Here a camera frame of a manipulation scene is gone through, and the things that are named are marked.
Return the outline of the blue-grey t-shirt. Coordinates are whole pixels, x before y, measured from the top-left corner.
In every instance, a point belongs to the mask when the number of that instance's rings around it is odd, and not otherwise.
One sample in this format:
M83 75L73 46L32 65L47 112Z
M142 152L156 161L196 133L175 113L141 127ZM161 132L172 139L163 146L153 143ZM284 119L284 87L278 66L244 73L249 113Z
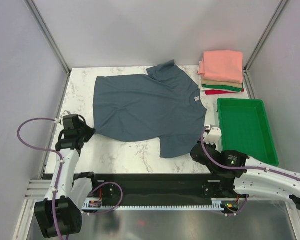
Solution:
M93 94L96 132L121 142L158 138L160 157L189 154L205 125L199 86L174 61L145 74L99 76Z

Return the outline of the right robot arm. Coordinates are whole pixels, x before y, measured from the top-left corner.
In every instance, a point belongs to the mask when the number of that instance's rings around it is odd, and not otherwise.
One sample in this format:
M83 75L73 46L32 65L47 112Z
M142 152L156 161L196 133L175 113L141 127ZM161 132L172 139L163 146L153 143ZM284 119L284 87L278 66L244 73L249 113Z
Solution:
M215 145L198 142L191 150L192 159L221 179L219 191L281 200L300 211L300 173L263 163L236 150L218 152Z

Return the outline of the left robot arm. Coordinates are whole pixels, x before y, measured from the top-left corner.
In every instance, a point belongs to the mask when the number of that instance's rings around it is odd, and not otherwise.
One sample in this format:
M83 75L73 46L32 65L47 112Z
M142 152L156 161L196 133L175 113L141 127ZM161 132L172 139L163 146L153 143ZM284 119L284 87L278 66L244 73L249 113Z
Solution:
M75 175L81 152L95 134L86 120L78 114L62 119L63 130L58 136L56 161L52 181L44 200L36 202L34 215L44 238L68 239L82 229L82 208L86 197L94 197L100 191L98 182L92 180L93 172Z

